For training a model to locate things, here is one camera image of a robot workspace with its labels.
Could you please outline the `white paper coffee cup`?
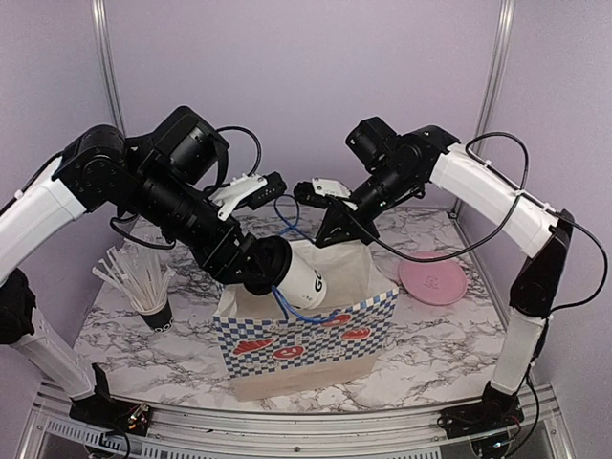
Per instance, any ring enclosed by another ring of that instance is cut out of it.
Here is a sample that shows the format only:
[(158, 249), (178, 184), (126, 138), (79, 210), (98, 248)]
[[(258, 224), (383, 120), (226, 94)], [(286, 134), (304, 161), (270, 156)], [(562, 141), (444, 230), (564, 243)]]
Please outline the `white paper coffee cup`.
[(290, 249), (290, 256), (289, 267), (275, 287), (291, 306), (314, 310), (326, 296), (327, 283), (322, 274), (293, 249)]

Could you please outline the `blue checkered paper bag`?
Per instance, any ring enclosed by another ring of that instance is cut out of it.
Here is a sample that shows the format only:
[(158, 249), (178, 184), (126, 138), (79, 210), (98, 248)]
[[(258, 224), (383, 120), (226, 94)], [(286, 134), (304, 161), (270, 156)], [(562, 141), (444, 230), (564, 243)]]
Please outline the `blue checkered paper bag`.
[(233, 394), (241, 402), (346, 383), (369, 375), (391, 326), (399, 289), (351, 241), (292, 249), (327, 283), (314, 310), (282, 307), (273, 294), (224, 289), (213, 316)]

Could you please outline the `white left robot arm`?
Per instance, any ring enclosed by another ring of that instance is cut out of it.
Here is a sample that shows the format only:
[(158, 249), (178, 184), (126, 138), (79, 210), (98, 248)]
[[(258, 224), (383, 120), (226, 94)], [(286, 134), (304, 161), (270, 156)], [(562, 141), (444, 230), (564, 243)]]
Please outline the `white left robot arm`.
[(192, 109), (175, 109), (153, 132), (127, 138), (102, 124), (54, 155), (1, 212), (1, 341), (14, 345), (102, 426), (120, 418), (103, 371), (80, 356), (38, 312), (21, 263), (51, 236), (104, 204), (141, 216), (182, 243), (224, 284), (260, 280), (255, 239), (197, 182), (226, 175), (228, 142)]

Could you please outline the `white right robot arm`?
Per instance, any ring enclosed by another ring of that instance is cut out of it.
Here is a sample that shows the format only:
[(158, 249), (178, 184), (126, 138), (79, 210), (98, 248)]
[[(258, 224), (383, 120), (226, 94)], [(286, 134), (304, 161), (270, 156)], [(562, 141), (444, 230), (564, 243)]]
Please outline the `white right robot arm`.
[(435, 186), (456, 197), (492, 224), (492, 231), (471, 244), (488, 245), (504, 235), (524, 257), (509, 294), (511, 308), (505, 341), (492, 378), (491, 392), (479, 401), (473, 419), (493, 428), (511, 412), (512, 396), (522, 385), (547, 322), (564, 272), (574, 219), (534, 197), (526, 189), (528, 171), (518, 181), (471, 152), (435, 124), (401, 134), (380, 117), (362, 120), (346, 137), (346, 146), (364, 166), (367, 178), (350, 189), (334, 179), (314, 178), (309, 186), (326, 210), (316, 236), (320, 247), (361, 240), (380, 245), (375, 221), (401, 201)]

